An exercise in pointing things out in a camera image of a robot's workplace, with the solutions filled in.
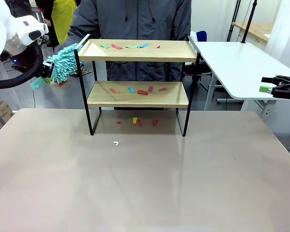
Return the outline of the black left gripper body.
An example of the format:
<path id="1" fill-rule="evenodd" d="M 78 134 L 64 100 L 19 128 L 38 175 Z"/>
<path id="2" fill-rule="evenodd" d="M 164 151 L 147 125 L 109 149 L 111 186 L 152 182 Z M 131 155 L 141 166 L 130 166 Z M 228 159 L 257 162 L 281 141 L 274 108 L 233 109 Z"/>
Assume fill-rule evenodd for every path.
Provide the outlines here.
<path id="1" fill-rule="evenodd" d="M 49 61 L 44 61 L 42 66 L 38 71 L 38 75 L 42 78 L 50 78 L 54 69 L 54 63 Z"/>

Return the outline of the person's right hand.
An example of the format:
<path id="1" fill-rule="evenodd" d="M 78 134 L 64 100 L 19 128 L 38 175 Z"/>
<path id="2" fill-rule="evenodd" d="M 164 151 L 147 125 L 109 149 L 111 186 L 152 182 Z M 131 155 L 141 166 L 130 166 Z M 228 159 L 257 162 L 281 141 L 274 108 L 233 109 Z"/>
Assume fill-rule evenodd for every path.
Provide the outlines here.
<path id="1" fill-rule="evenodd" d="M 72 81 L 64 81 L 64 82 L 61 82 L 59 84 L 57 82 L 51 82 L 51 85 L 56 87 L 56 88 L 63 89 L 63 88 L 66 88 L 71 83 L 72 83 Z"/>

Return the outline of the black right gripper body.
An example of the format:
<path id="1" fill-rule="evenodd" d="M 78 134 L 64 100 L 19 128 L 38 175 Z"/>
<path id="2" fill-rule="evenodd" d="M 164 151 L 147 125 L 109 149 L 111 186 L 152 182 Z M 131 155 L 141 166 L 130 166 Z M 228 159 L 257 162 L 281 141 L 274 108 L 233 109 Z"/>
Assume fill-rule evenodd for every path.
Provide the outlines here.
<path id="1" fill-rule="evenodd" d="M 276 87 L 273 87 L 272 96 L 274 98 L 290 100 L 290 82 L 289 83 L 280 82 Z"/>

